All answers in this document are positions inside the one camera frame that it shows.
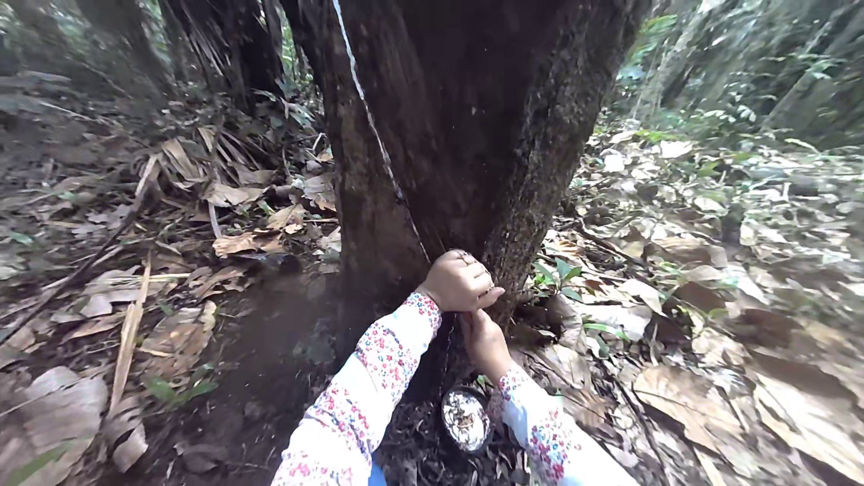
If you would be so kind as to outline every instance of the green leaf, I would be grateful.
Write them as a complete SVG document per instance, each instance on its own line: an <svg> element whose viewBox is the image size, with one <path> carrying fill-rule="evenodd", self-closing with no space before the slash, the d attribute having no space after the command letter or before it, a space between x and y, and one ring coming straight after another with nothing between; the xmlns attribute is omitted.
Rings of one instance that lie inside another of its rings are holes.
<svg viewBox="0 0 864 486"><path fill-rule="evenodd" d="M574 266L570 269L569 272L567 272L567 275L564 275L564 278L561 279L561 283L563 284L564 282L569 282L571 279L573 279L573 277L581 277L581 275L582 267Z"/></svg>
<svg viewBox="0 0 864 486"><path fill-rule="evenodd" d="M536 261L534 262L534 268L544 277L548 278L550 282L556 282L555 275L553 275L552 272L548 268L546 268L546 265L543 265L540 262Z"/></svg>
<svg viewBox="0 0 864 486"><path fill-rule="evenodd" d="M21 243L22 245L33 245L33 238L29 237L26 234L10 231L9 237L17 241L18 243Z"/></svg>
<svg viewBox="0 0 864 486"><path fill-rule="evenodd" d="M582 296L579 295L579 292L573 290L573 287L564 287L561 289L561 293L564 294L565 297L570 297L576 302L582 301Z"/></svg>
<svg viewBox="0 0 864 486"><path fill-rule="evenodd" d="M180 398L171 385L159 377L150 378L145 381L144 387L157 399L171 405L177 403Z"/></svg>
<svg viewBox="0 0 864 486"><path fill-rule="evenodd" d="M18 486L27 481L27 478L33 476L38 470L47 466L48 463L52 463L63 457L63 454L66 454L68 449L69 443L64 442L50 451L43 452L29 463L13 470L12 474L10 474L9 478L6 480L5 486Z"/></svg>
<svg viewBox="0 0 864 486"><path fill-rule="evenodd" d="M184 402L190 401L191 399L193 399L199 395L203 395L204 393L210 393L218 387L219 387L219 383L217 383L215 381L204 380L204 381L196 384L194 387L192 387L192 389L188 391L189 396L183 401Z"/></svg>
<svg viewBox="0 0 864 486"><path fill-rule="evenodd" d="M564 281L564 277L573 270L573 266L566 261L556 258L555 259L555 267L558 270L558 279L560 281Z"/></svg>
<svg viewBox="0 0 864 486"><path fill-rule="evenodd" d="M585 329L601 330L603 332L607 332L607 333L619 338L622 341L630 341L630 338L627 337L627 335L624 334L624 332L621 329L615 329L612 326L607 326L605 324L600 324L600 323L585 323L583 325L585 326Z"/></svg>

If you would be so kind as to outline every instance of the tree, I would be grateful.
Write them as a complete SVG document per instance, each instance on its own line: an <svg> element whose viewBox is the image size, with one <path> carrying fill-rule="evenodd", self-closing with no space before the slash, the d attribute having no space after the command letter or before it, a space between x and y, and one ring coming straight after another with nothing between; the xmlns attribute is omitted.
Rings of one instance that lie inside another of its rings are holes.
<svg viewBox="0 0 864 486"><path fill-rule="evenodd" d="M251 107L254 92L280 93L282 77L275 37L281 35L276 12L265 0L264 13L250 0L164 0L205 68L212 91L221 83L242 109ZM266 27L259 18L264 17Z"/></svg>
<svg viewBox="0 0 864 486"><path fill-rule="evenodd" d="M283 0L340 161L352 323L454 247L508 290L506 322L648 5Z"/></svg>

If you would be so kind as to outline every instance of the stick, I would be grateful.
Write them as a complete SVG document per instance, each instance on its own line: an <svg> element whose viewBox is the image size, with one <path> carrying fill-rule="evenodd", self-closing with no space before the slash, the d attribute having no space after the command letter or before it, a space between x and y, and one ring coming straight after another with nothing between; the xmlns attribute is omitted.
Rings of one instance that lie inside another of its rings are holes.
<svg viewBox="0 0 864 486"><path fill-rule="evenodd" d="M132 208L130 209L126 217L123 219L123 222L120 223L120 226L108 236L108 239L105 240L102 246L86 262L84 262L83 265L79 266L75 270L75 272L72 272L72 275L69 275L69 277L63 280L61 284L54 287L54 290L51 291L51 293L49 293L44 298L44 300L39 302L38 305L36 305L32 310L30 310L30 312L28 312L21 320L7 328L0 328L10 330L9 333L7 333L5 336L0 336L0 344L6 342L6 340L9 339L13 334L15 334L20 328L24 327L24 324L30 322L34 317L36 317L36 314L42 312L42 310L45 309L45 307L52 300L54 300L55 297L57 297L62 291L68 288L72 282L74 282L76 279L78 279L78 277L81 276L81 274L93 267L93 265L95 265L97 261L99 261L99 257L102 256L102 253L104 253L105 250L107 250L108 247L111 246L114 240L118 236L120 236L123 231L126 231L126 228L128 228L132 224L132 221L135 220L138 212L141 210L144 198L147 196L152 182L155 181L156 176L159 175L159 166L155 165L155 162L156 160L154 158L151 158L150 161L147 163L147 167L144 169L143 172L142 182L138 184L138 189L135 193L135 200L132 202Z"/></svg>
<svg viewBox="0 0 864 486"><path fill-rule="evenodd" d="M114 385L111 387L111 405L108 407L108 417L118 412L117 406L123 396L126 380L129 379L129 369L132 366L132 353L135 351L135 337L138 334L138 324L144 314L144 301L147 300L147 289L150 284L151 256L147 253L147 263L144 264L144 274L141 277L141 289L138 299L126 308L126 318L123 330L120 331L120 350L117 354L117 367L114 368Z"/></svg>

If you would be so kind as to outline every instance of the floral shirt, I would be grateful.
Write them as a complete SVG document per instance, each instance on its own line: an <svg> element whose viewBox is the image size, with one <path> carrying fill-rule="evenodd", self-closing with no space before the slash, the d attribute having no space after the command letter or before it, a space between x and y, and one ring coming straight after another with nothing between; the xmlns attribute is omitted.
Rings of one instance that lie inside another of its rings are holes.
<svg viewBox="0 0 864 486"><path fill-rule="evenodd" d="M368 484L372 453L441 319L415 292L370 326L291 434L272 485ZM636 484L522 368L499 388L501 418L547 484Z"/></svg>

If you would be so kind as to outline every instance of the twig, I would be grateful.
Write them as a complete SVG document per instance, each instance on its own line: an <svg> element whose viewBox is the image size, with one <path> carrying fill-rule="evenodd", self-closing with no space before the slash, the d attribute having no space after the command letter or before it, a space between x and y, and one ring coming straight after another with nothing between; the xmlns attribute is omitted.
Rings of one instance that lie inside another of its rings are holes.
<svg viewBox="0 0 864 486"><path fill-rule="evenodd" d="M618 387L618 390L621 392L621 395L624 396L624 400L627 402L627 406L633 410L633 415L636 416L636 420L639 421L639 424L642 425L642 430L645 431L645 438L648 439L648 445L651 447L651 450L654 451L654 455L657 456L657 461L660 463L660 469L663 472L663 484L664 486L670 486L669 483L669 473L666 472L666 462L663 460L663 456L660 455L660 449L657 447L657 441L654 440L654 432L648 427L648 424L645 422L645 416L643 413L636 407L636 404L633 403L633 400L630 398L630 395L627 394L627 391L624 389L624 384L621 383L621 380L618 379L617 376L613 375L606 367L602 367L603 371L606 372L606 376L615 383L615 386Z"/></svg>
<svg viewBox="0 0 864 486"><path fill-rule="evenodd" d="M117 354L117 367L114 368L114 385L111 387L111 406L108 407L108 417L113 417L118 412L117 406L123 396L126 380L129 378L129 369L132 366L132 353L135 350L135 337L138 334L138 324L144 314L144 301L147 300L147 290L150 284L150 253L147 254L147 263L144 264L144 274L141 277L141 289L138 291L138 299L129 304L126 309L126 318L123 321L123 330L120 331L120 350Z"/></svg>
<svg viewBox="0 0 864 486"><path fill-rule="evenodd" d="M61 280L54 290L51 291L38 305L36 305L30 312L28 312L23 318L21 318L18 322L12 324L7 328L0 329L9 329L9 332L0 336L0 344L6 342L10 336L14 335L20 328L24 327L24 325L30 322L37 314L42 312L43 309L52 301L55 297L57 297L62 291L64 291L72 282L78 279L84 272L89 270L91 267L96 265L98 262L102 261L100 258L102 253L108 249L109 246L117 239L118 236L123 231L126 231L132 221L134 221L138 215L138 212L141 211L141 206L144 203L144 198L147 196L149 192L149 188L152 186L153 182L156 180L156 177L159 175L159 166L155 165L155 159L151 159L148 162L147 167L144 169L142 181L138 183L138 189L135 193L135 200L132 202L132 208L129 213L120 223L117 229L114 230L113 233L108 235L108 238L102 243L102 246L86 261L83 265L79 266L75 272L72 272L72 275L69 275L65 280Z"/></svg>

